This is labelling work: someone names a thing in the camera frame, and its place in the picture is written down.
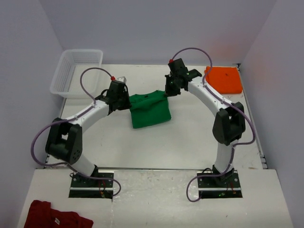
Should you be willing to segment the green t-shirt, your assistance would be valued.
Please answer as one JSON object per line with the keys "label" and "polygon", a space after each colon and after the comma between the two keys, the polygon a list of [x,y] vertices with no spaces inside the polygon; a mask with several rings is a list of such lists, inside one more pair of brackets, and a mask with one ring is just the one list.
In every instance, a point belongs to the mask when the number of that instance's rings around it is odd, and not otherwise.
{"label": "green t-shirt", "polygon": [[171,120],[168,98],[164,91],[130,96],[131,120],[134,129],[150,127]]}

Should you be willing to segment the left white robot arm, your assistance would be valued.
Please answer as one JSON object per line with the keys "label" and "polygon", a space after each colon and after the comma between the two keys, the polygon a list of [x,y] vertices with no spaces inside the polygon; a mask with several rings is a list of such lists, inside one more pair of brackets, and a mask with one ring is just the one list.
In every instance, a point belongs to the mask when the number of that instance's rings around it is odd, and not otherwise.
{"label": "left white robot arm", "polygon": [[46,153],[81,173],[83,183],[92,187],[98,183],[99,175],[94,172],[96,166],[83,155],[83,133],[112,112],[131,108],[126,78],[112,81],[106,95],[99,95],[88,108],[85,114],[77,113],[75,120],[51,126]]}

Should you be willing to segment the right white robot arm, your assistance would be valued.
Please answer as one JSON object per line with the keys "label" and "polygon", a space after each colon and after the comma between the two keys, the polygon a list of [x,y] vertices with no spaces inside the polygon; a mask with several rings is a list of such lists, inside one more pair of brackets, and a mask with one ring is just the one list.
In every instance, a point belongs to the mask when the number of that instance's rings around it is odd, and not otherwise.
{"label": "right white robot arm", "polygon": [[240,102],[224,104],[225,99],[211,88],[202,74],[196,69],[188,70],[182,59],[169,60],[168,66],[170,73],[165,76],[165,95],[177,96],[184,89],[196,96],[215,117],[212,134],[218,149],[210,178],[216,186],[222,187],[233,175],[234,146],[246,129],[243,115],[236,110],[243,111],[244,107]]}

